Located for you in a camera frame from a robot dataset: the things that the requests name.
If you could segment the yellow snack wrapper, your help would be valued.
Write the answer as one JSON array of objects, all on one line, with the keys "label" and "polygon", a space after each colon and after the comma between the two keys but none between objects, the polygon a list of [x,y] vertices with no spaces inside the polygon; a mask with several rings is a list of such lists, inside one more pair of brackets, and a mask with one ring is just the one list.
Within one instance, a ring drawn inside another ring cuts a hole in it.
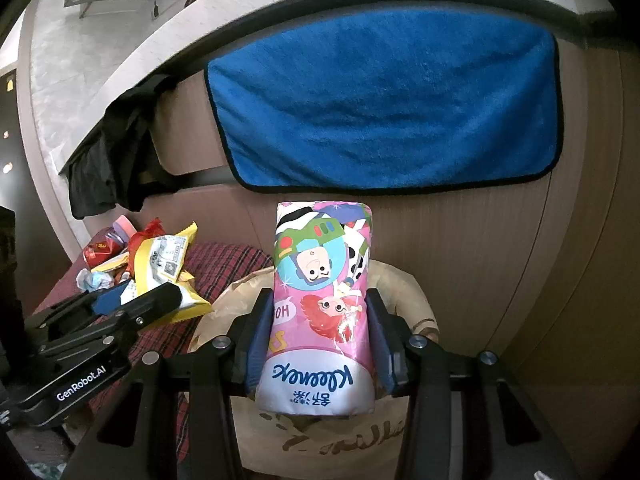
[{"label": "yellow snack wrapper", "polygon": [[197,232],[198,225],[192,222],[177,234],[165,234],[143,242],[134,259],[134,278],[120,295],[120,303],[126,304],[169,283],[179,289],[180,304],[177,309],[154,322],[153,326],[179,323],[209,313],[212,304],[195,291],[194,276],[184,270],[186,252]]}]

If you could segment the crushed red can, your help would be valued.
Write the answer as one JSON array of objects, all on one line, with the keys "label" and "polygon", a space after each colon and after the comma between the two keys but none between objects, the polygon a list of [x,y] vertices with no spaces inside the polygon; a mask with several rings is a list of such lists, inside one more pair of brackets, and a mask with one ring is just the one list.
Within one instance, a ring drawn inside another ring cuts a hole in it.
[{"label": "crushed red can", "polygon": [[125,245],[118,240],[107,237],[86,246],[82,251],[82,256],[88,268],[94,269],[105,261],[119,255],[124,248]]}]

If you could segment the Kleenex tissue pack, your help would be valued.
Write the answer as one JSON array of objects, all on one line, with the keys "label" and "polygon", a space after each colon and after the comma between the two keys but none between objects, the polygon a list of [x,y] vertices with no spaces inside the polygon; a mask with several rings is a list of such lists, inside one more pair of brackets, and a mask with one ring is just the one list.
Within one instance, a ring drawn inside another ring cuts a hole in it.
[{"label": "Kleenex tissue pack", "polygon": [[294,416],[373,410],[366,304],[371,238],[365,204],[279,204],[273,319],[255,393],[263,410]]}]

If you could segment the pink purple sponge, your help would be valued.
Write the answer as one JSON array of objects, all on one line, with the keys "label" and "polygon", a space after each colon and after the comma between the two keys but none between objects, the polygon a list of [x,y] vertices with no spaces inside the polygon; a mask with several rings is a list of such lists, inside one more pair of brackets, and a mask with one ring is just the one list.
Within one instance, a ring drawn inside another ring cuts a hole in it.
[{"label": "pink purple sponge", "polygon": [[121,214],[113,223],[112,228],[117,237],[122,241],[122,244],[127,246],[131,240],[131,237],[137,233],[134,225],[129,219]]}]

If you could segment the white blue mask tissue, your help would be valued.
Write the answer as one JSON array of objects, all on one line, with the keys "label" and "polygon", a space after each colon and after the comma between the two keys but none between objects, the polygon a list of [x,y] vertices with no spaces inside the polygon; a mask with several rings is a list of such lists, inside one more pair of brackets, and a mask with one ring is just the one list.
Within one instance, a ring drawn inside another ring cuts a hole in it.
[{"label": "white blue mask tissue", "polygon": [[76,286],[82,292],[110,289],[114,285],[114,278],[107,272],[93,272],[89,269],[81,269],[76,275]]}]

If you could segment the red plastic bag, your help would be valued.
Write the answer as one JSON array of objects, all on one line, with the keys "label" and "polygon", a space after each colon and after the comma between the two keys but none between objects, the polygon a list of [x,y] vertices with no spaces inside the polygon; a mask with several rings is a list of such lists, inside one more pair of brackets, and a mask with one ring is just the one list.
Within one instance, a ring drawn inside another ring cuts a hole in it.
[{"label": "red plastic bag", "polygon": [[141,244],[146,240],[165,234],[166,232],[160,218],[154,218],[144,229],[134,232],[134,235],[130,237],[128,242],[129,259],[127,264],[127,272],[130,274],[130,278],[134,278],[134,259],[136,258],[136,253]]}]

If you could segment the black refrigerator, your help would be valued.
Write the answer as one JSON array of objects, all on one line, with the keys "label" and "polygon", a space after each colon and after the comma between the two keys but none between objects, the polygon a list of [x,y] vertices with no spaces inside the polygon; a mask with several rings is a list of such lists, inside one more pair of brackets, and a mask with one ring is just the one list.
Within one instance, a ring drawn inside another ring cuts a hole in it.
[{"label": "black refrigerator", "polygon": [[15,214],[18,298],[34,312],[70,268],[70,259],[40,203],[24,149],[17,109],[16,71],[1,76],[1,205]]}]

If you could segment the black hanging cloth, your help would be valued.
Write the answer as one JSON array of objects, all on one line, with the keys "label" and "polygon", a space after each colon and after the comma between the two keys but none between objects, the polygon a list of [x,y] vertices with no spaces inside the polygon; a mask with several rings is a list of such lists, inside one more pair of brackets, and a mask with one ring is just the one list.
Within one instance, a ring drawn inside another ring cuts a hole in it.
[{"label": "black hanging cloth", "polygon": [[88,139],[66,162],[70,211],[76,220],[104,214],[117,206],[138,212],[148,196],[144,177],[161,179],[151,130],[157,103],[171,88],[166,75],[153,75],[106,108]]}]

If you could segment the blue hanging towel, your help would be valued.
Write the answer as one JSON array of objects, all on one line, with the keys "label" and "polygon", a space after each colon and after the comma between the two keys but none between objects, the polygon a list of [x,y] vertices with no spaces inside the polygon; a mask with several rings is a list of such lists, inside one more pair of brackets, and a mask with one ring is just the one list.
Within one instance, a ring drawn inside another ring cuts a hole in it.
[{"label": "blue hanging towel", "polygon": [[232,174],[256,192],[419,193],[539,179],[564,119],[551,32],[387,8],[270,32],[205,81]]}]

